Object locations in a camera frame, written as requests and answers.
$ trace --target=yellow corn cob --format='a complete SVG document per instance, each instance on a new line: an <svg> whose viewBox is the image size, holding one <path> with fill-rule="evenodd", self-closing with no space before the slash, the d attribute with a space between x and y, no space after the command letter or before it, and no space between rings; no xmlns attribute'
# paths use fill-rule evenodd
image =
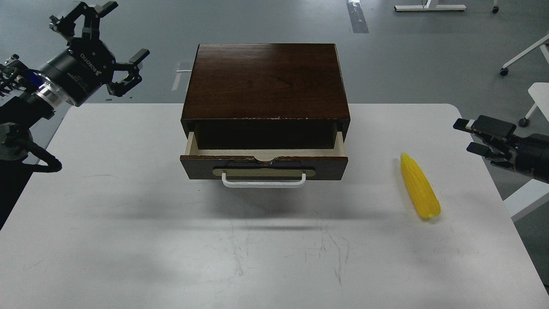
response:
<svg viewBox="0 0 549 309"><path fill-rule="evenodd" d="M429 219L440 215L440 204L429 181L416 161L405 152L400 154L400 170L419 216Z"/></svg>

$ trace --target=wooden box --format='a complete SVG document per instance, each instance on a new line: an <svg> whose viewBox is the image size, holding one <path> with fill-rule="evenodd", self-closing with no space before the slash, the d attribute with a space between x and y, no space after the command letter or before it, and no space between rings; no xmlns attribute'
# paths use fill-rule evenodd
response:
<svg viewBox="0 0 549 309"><path fill-rule="evenodd" d="M340 180L349 122L334 44L201 44L181 163L190 179Z"/></svg>

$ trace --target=caster wheel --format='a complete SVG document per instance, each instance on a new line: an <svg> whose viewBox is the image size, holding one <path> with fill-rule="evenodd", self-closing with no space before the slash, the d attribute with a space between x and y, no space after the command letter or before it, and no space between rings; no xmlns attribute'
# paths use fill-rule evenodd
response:
<svg viewBox="0 0 549 309"><path fill-rule="evenodd" d="M524 127L528 126L529 124L530 124L530 119L521 118L518 121L518 126L521 127L521 128L524 128Z"/></svg>

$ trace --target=white metal handle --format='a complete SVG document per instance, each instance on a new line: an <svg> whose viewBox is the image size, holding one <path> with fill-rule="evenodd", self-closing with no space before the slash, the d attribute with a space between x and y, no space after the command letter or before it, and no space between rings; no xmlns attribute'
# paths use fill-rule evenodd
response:
<svg viewBox="0 0 549 309"><path fill-rule="evenodd" d="M223 172L221 174L221 180L225 187L247 187L247 188L299 188L305 184L305 179L307 175L305 173L301 174L300 181L228 181L227 173Z"/></svg>

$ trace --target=floor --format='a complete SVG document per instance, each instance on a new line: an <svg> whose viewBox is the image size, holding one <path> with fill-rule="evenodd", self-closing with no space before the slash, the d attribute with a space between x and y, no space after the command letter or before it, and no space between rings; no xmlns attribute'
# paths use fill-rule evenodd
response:
<svg viewBox="0 0 549 309"><path fill-rule="evenodd" d="M360 4L366 26L352 27L347 1ZM350 103L449 103L464 118L489 115L516 122L533 104L528 88L549 81L549 66L535 50L501 77L503 63L543 37L549 29L549 2L446 0L465 4L465 12L404 12L393 6L419 0L209 0L152 2L119 0L101 23L101 38L119 62L140 48L151 55L143 82L123 98L99 90L88 101L183 102L188 73L199 43L330 42L336 43ZM64 48L64 40L48 28L48 17L74 5L71 1L0 0L0 58L13 53L31 68L39 67ZM67 107L55 120L33 129L46 145ZM516 134L549 135L541 113ZM501 197L528 178L488 166ZM543 282L549 284L549 205L516 222Z"/></svg>

